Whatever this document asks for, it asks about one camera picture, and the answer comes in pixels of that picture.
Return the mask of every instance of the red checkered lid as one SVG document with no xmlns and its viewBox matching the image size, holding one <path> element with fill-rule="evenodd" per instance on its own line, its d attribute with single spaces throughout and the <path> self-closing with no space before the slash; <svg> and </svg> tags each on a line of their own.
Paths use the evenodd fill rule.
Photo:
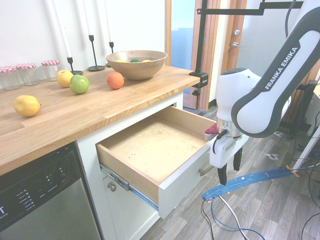
<svg viewBox="0 0 320 240">
<path fill-rule="evenodd" d="M 2 67 L 0 67 L 0 73 L 1 74 L 13 72 L 15 70 L 16 70 L 16 68 L 14 66 L 2 66 Z"/>
<path fill-rule="evenodd" d="M 16 66 L 17 69 L 33 69 L 37 65 L 35 63 L 23 63 Z"/>
<path fill-rule="evenodd" d="M 52 65 L 57 65 L 60 62 L 58 60 L 48 60 L 48 61 L 43 61 L 41 64 L 42 66 L 52 66 Z"/>
</svg>

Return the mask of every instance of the open drawer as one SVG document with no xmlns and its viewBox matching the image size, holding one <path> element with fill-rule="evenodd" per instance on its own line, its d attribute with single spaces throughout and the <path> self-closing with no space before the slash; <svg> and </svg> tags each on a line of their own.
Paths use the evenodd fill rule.
<svg viewBox="0 0 320 240">
<path fill-rule="evenodd" d="M 96 144 L 101 169 L 165 218 L 201 180 L 216 122 L 169 106 Z"/>
</svg>

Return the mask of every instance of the dishwasher control panel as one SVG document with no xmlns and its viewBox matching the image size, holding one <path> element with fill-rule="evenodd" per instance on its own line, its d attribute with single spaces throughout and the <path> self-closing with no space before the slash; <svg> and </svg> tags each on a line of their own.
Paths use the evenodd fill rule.
<svg viewBox="0 0 320 240">
<path fill-rule="evenodd" d="M 0 232 L 81 178 L 76 154 L 65 146 L 0 176 Z"/>
</svg>

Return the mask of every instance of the franka emika robot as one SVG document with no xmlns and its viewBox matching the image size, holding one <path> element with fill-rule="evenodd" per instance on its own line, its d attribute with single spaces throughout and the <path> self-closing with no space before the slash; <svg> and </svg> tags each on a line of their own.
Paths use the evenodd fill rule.
<svg viewBox="0 0 320 240">
<path fill-rule="evenodd" d="M 291 94 L 320 58 L 320 0 L 305 0 L 284 45 L 262 77 L 246 68 L 222 73 L 217 82 L 219 132 L 210 149 L 210 164 L 227 183 L 227 162 L 239 170 L 242 147 L 249 139 L 277 131 Z"/>
</svg>

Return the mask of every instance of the black candlestick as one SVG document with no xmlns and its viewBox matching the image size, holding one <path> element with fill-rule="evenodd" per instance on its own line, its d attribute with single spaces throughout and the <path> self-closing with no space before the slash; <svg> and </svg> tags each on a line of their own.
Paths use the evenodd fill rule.
<svg viewBox="0 0 320 240">
<path fill-rule="evenodd" d="M 66 59 L 71 66 L 71 72 L 73 73 L 73 75 L 82 75 L 84 73 L 83 71 L 74 71 L 74 68 L 72 67 L 72 63 L 74 62 L 74 60 L 72 59 L 72 57 L 67 57 Z"/>
<path fill-rule="evenodd" d="M 94 47 L 94 40 L 95 40 L 94 36 L 93 35 L 89 35 L 89 40 L 91 41 L 91 44 L 92 44 L 92 50 L 93 50 L 95 66 L 88 67 L 88 70 L 92 71 L 92 72 L 101 71 L 101 70 L 105 69 L 106 66 L 98 66 L 97 65 L 97 59 L 96 59 L 96 53 L 95 53 L 95 47 Z"/>
<path fill-rule="evenodd" d="M 110 46 L 110 48 L 111 48 L 111 52 L 114 53 L 114 46 L 115 46 L 115 45 L 114 45 L 114 42 L 113 42 L 113 41 L 110 41 L 110 42 L 109 42 L 109 46 Z M 111 66 L 110 66 L 110 64 L 109 64 L 108 62 L 106 63 L 106 66 L 107 66 L 108 68 L 111 68 Z"/>
</svg>

